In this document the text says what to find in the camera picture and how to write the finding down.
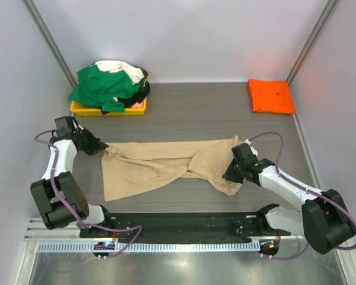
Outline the beige t shirt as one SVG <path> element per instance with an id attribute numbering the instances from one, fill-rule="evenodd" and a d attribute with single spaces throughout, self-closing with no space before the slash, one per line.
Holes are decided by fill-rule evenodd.
<path id="1" fill-rule="evenodd" d="M 104 200 L 115 201 L 166 186 L 179 178 L 203 179 L 234 195 L 240 183 L 223 178 L 238 136 L 209 141 L 110 143 L 101 159 Z"/>

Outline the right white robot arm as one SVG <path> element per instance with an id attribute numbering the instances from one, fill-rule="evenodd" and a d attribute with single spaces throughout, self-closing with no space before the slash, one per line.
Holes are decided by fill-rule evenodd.
<path id="1" fill-rule="evenodd" d="M 233 147 L 231 152 L 233 159 L 224 179 L 252 182 L 278 194 L 295 208 L 268 207 L 255 221 L 259 233 L 269 235 L 279 229 L 302 236 L 320 254 L 340 248 L 356 236 L 356 222 L 338 191 L 323 191 L 293 178 L 272 161 L 258 159 L 257 152 L 247 143 Z"/>

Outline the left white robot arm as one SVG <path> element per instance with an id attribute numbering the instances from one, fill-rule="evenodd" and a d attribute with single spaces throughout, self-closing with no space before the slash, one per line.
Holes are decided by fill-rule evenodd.
<path id="1" fill-rule="evenodd" d="M 101 205 L 88 203 L 72 175 L 74 159 L 79 151 L 96 155 L 109 146 L 82 127 L 73 116 L 55 119 L 56 129 L 51 130 L 49 141 L 36 135 L 34 140 L 46 144 L 50 159 L 42 178 L 33 182 L 30 192 L 44 225 L 52 230 L 76 224 L 81 229 L 93 227 L 101 237 L 114 230 L 109 212 Z"/>

